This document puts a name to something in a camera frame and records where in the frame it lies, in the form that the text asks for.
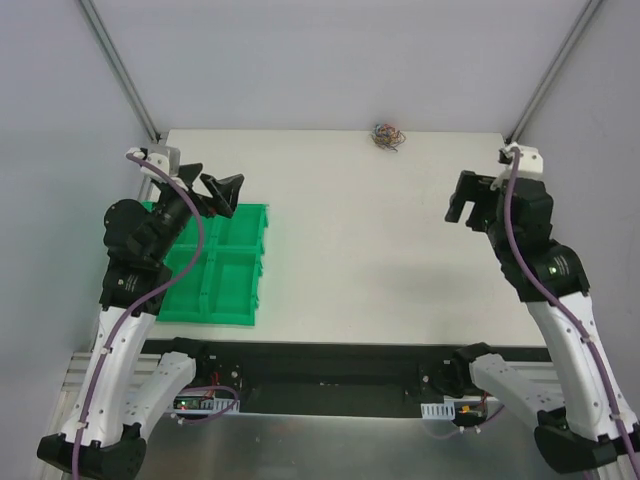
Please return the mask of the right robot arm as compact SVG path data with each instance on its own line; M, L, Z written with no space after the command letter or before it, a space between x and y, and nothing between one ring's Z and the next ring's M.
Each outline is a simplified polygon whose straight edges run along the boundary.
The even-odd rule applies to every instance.
M532 429L536 446L557 473L598 470L626 456L639 470L639 419L626 402L601 350L590 285L569 247L551 237L553 199L539 180L460 174L445 215L489 238L507 282L545 340L561 388L547 392L485 343L457 350L434 386L461 398L495 397Z

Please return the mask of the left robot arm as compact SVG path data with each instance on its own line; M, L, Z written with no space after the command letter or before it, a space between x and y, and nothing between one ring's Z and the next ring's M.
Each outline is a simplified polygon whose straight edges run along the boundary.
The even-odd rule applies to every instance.
M199 260L205 239L179 273L164 263L187 223L198 226L235 213L241 174L223 179L199 164L163 168L140 161L160 197L152 209L120 200L104 216L109 257L99 304L99 325L83 384L61 431L40 440L40 460L75 479L133 479L150 433L183 390L216 390L210 351L201 341L177 338L136 396L129 395L138 358L166 291Z

